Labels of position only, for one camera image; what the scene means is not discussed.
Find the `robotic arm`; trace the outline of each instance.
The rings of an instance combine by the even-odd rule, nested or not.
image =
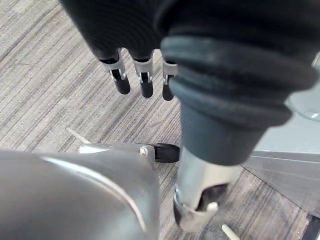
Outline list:
[[[320,49],[317,0],[60,2],[121,94],[130,92],[121,48],[133,58],[145,98],[153,94],[152,54],[161,50],[162,95],[181,102],[173,209],[185,231],[208,223],[264,132],[290,118],[286,98],[318,79],[311,66]],[[3,239],[157,238],[158,180],[146,158],[154,162],[159,149],[82,150],[93,154],[1,155],[8,160],[0,168]]]
[[[186,231],[208,222],[264,132],[290,118],[289,94],[318,79],[315,0],[60,2],[121,94],[130,84],[120,49],[131,54],[145,98],[153,50],[161,49],[163,97],[181,102],[174,213]]]

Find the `silver metal cylinder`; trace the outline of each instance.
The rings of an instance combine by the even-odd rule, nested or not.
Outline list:
[[[0,239],[158,239],[159,183],[138,152],[0,152]]]

